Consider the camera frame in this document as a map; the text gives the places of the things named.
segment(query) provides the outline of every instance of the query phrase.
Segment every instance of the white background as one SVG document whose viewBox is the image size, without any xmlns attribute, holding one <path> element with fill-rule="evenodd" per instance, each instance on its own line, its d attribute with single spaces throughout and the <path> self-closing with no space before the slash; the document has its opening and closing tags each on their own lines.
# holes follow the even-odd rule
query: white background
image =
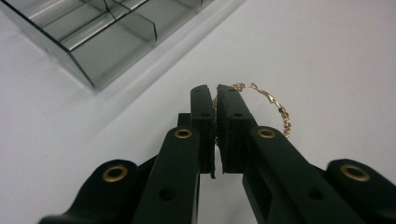
<svg viewBox="0 0 396 224">
<path fill-rule="evenodd" d="M 157 154 L 202 84 L 214 96 L 220 83 L 255 82 L 290 112 L 290 141 L 311 163 L 350 158 L 396 183 L 396 1 L 216 1 L 99 91 L 0 13 L 2 223 L 60 214 L 103 162 Z M 260 125 L 281 129 L 273 105 L 242 95 Z M 222 175 L 217 157 L 199 223 L 255 223 L 242 176 Z"/>
</svg>

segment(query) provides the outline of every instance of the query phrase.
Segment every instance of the black plastic part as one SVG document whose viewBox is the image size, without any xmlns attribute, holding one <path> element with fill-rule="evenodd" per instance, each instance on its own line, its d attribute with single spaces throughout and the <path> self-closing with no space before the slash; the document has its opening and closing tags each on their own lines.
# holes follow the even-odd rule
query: black plastic part
<svg viewBox="0 0 396 224">
<path fill-rule="evenodd" d="M 372 168 L 332 161 L 325 178 L 368 223 L 396 223 L 396 187 Z"/>
<path fill-rule="evenodd" d="M 107 182 L 105 171 L 123 166 L 126 176 Z M 109 176 L 120 175 L 115 169 Z M 140 196 L 137 167 L 130 161 L 109 161 L 99 166 L 81 187 L 77 198 L 67 212 L 60 216 L 44 217 L 40 224 L 126 224 L 131 221 Z"/>
<path fill-rule="evenodd" d="M 364 223 L 281 132 L 254 127 L 249 137 L 251 164 L 247 166 L 244 184 L 258 221 Z"/>
<path fill-rule="evenodd" d="M 212 98 L 206 85 L 191 90 L 191 126 L 201 134 L 201 174 L 211 173 L 213 177 L 215 172 L 216 123 Z"/>
<path fill-rule="evenodd" d="M 191 126 L 191 114 L 179 113 L 177 118 L 177 126 Z"/>
<path fill-rule="evenodd" d="M 248 110 L 239 91 L 218 86 L 218 143 L 223 173 L 242 174 L 248 157 L 246 136 L 256 120 Z"/>
<path fill-rule="evenodd" d="M 137 206 L 133 224 L 196 223 L 200 134 L 191 126 L 168 132 Z"/>
</svg>

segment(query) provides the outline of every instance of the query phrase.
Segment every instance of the clear plastic organizer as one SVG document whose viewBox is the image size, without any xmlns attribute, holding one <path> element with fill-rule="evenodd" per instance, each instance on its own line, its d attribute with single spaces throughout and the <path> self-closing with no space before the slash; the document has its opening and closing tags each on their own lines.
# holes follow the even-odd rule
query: clear plastic organizer
<svg viewBox="0 0 396 224">
<path fill-rule="evenodd" d="M 0 0 L 41 48 L 100 87 L 212 0 Z"/>
</svg>

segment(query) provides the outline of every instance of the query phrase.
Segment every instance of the metal grommet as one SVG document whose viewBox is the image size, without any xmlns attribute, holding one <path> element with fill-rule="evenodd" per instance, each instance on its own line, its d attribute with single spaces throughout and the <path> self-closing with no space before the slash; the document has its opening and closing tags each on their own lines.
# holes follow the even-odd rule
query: metal grommet
<svg viewBox="0 0 396 224">
<path fill-rule="evenodd" d="M 176 138 L 189 138 L 192 136 L 192 132 L 188 129 L 179 129 L 175 132 Z"/>
<path fill-rule="evenodd" d="M 340 170 L 347 177 L 360 182 L 369 181 L 371 178 L 370 175 L 367 174 L 367 172 L 365 172 L 363 169 L 356 165 L 344 164 L 341 166 Z"/>
<path fill-rule="evenodd" d="M 263 138 L 273 138 L 273 137 L 275 137 L 275 133 L 272 130 L 269 130 L 269 129 L 259 129 L 257 131 L 257 134 L 260 137 L 263 137 Z"/>
<path fill-rule="evenodd" d="M 122 180 L 128 174 L 128 169 L 124 165 L 110 166 L 105 170 L 102 178 L 109 183 Z"/>
</svg>

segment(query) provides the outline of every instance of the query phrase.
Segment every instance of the jewelry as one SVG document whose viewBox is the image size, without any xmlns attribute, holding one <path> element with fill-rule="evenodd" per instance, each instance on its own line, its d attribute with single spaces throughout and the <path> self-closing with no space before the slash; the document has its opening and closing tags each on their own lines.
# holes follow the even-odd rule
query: jewelry
<svg viewBox="0 0 396 224">
<path fill-rule="evenodd" d="M 275 99 L 275 97 L 273 95 L 271 95 L 268 91 L 260 89 L 254 83 L 250 83 L 250 85 L 246 85 L 244 83 L 235 83 L 231 87 L 234 88 L 236 91 L 242 91 L 243 89 L 251 88 L 251 89 L 257 91 L 258 93 L 264 95 L 270 101 L 270 104 L 276 105 L 277 111 L 280 113 L 280 116 L 283 119 L 283 135 L 286 138 L 289 138 L 290 132 L 291 132 L 291 123 L 290 123 L 289 114 L 288 114 L 288 112 L 286 112 L 286 108 L 282 104 L 280 104 Z M 215 108 L 215 114 L 216 114 L 216 110 L 217 110 L 217 102 L 218 102 L 218 96 L 216 96 L 215 99 L 213 100 L 213 106 Z"/>
</svg>

